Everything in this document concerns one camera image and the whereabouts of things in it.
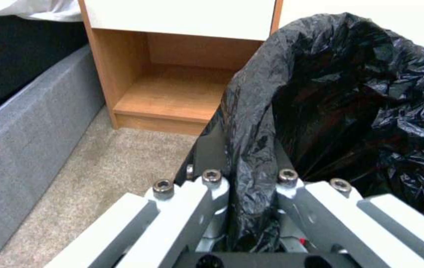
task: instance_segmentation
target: screw head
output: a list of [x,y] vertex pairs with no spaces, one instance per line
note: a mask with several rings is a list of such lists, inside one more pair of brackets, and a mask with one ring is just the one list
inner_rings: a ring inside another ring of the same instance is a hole
[[298,174],[290,168],[281,169],[278,172],[278,182],[282,185],[294,187],[298,181]]
[[208,187],[218,187],[222,180],[222,173],[217,169],[206,169],[202,173],[202,183]]
[[159,200],[168,200],[174,196],[174,183],[170,180],[158,180],[152,186],[152,195]]
[[335,190],[340,192],[345,197],[349,197],[349,194],[351,190],[353,189],[353,187],[348,181],[345,181],[340,178],[332,178],[330,180],[330,185],[331,187],[333,187]]
[[188,164],[185,168],[185,177],[187,180],[192,180],[194,177],[194,165]]

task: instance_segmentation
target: white wall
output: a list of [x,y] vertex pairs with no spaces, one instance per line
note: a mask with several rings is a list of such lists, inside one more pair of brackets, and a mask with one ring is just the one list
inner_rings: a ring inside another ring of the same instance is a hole
[[424,0],[283,0],[280,27],[318,13],[353,13],[424,46]]

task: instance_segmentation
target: nightstand drawer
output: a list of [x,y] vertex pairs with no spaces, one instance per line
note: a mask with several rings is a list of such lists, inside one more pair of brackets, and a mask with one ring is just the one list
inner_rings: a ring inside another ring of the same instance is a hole
[[275,0],[86,0],[92,28],[265,40]]

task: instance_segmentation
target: beige carpet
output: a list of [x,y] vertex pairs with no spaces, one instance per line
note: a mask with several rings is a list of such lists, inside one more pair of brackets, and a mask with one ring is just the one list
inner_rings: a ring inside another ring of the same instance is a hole
[[0,267],[42,267],[124,193],[173,178],[195,136],[113,130],[103,108],[0,253]]

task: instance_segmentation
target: black garbage bag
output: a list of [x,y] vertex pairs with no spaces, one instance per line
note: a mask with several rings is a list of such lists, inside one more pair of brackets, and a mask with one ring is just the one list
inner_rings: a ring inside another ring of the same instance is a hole
[[370,20],[315,15],[279,29],[233,77],[203,134],[215,124],[232,185],[230,251],[278,246],[275,140],[305,181],[343,178],[424,214],[424,48]]

